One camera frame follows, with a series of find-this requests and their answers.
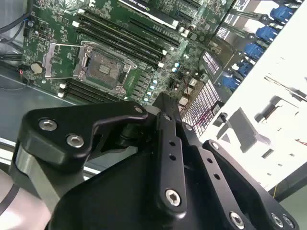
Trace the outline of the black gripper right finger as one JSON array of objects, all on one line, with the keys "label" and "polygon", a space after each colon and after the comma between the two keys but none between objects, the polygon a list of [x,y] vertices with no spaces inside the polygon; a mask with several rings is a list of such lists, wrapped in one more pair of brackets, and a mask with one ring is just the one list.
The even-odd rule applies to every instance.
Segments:
[{"label": "black gripper right finger", "polygon": [[210,190],[224,230],[297,230],[297,221],[226,150],[213,140],[201,143],[181,125],[189,155]]}]

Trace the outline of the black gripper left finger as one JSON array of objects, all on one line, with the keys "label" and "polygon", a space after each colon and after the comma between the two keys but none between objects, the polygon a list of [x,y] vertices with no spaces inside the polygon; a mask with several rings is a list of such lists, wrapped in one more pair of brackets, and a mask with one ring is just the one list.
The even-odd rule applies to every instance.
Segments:
[{"label": "black gripper left finger", "polygon": [[175,99],[36,109],[23,116],[13,178],[26,178],[53,214],[71,189],[143,152],[183,150]]}]

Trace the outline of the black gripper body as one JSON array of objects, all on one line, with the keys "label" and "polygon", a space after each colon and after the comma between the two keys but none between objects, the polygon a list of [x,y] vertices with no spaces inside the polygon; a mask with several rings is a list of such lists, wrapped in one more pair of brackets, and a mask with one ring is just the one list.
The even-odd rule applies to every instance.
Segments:
[{"label": "black gripper body", "polygon": [[224,230],[210,178],[220,155],[155,150],[131,156],[71,189],[51,230]]}]

